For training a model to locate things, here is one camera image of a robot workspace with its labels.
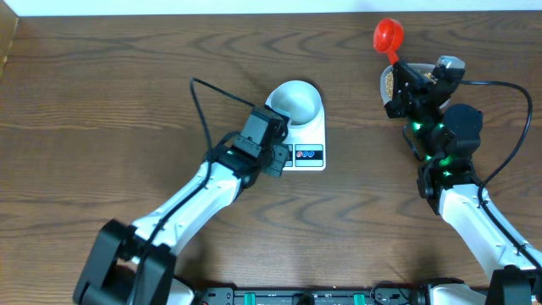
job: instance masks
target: white wall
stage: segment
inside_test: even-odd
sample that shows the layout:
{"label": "white wall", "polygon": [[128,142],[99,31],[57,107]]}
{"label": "white wall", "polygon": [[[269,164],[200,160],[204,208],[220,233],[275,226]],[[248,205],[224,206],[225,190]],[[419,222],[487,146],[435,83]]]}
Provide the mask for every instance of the white wall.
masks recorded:
{"label": "white wall", "polygon": [[19,16],[542,10],[542,0],[4,0]]}

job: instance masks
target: bowl of grains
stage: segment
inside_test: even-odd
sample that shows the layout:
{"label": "bowl of grains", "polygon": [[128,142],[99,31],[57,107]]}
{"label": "bowl of grains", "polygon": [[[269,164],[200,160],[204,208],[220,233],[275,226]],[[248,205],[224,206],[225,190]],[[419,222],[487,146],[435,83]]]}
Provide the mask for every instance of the bowl of grains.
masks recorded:
{"label": "bowl of grains", "polygon": [[[417,72],[421,73],[422,75],[425,75],[425,77],[429,78],[433,82],[435,80],[433,79],[433,76],[431,75],[431,72],[433,72],[434,64],[408,64],[411,68],[416,70]],[[380,96],[382,97],[382,103],[384,105],[391,100],[393,97],[393,67],[389,66],[384,70],[382,75],[380,76]],[[440,105],[441,108],[448,105],[448,102],[450,99],[448,99],[446,102],[444,102],[442,105]]]}

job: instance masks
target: red measuring cup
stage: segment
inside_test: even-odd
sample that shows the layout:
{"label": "red measuring cup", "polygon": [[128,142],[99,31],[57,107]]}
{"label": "red measuring cup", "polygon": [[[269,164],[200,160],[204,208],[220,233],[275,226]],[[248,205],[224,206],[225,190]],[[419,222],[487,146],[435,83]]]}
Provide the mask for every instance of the red measuring cup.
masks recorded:
{"label": "red measuring cup", "polygon": [[403,43],[405,31],[399,21],[384,18],[374,30],[373,47],[378,53],[386,53],[391,64],[399,61],[397,51]]}

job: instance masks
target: wood grain surface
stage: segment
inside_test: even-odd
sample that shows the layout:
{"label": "wood grain surface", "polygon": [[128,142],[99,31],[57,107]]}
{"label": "wood grain surface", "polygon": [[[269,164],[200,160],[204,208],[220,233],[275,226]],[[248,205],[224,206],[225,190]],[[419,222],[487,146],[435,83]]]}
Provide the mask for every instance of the wood grain surface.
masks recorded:
{"label": "wood grain surface", "polygon": [[[419,197],[417,162],[386,117],[388,65],[373,29],[406,29],[400,55],[467,63],[465,79],[529,89],[527,141],[489,185],[499,209],[542,247],[542,13],[292,14],[25,18],[0,84],[0,303],[70,303],[97,231],[129,223],[178,191],[205,152],[188,90],[196,76],[263,104],[282,82],[324,97],[328,168],[260,176],[196,235],[182,276],[238,286],[330,288],[455,276],[487,279],[456,232]],[[213,142],[249,109],[197,92]],[[480,176],[511,151],[519,93],[461,86],[453,103],[484,112]]]}

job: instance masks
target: green light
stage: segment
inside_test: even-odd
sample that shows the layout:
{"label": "green light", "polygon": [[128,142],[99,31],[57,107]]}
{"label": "green light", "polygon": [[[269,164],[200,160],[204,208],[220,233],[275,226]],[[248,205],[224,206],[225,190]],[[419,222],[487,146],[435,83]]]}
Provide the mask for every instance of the green light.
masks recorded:
{"label": "green light", "polygon": [[448,166],[448,165],[450,165],[450,163],[451,163],[451,156],[448,156],[448,158],[446,158],[444,160],[441,160],[439,162],[439,165],[440,166]]}

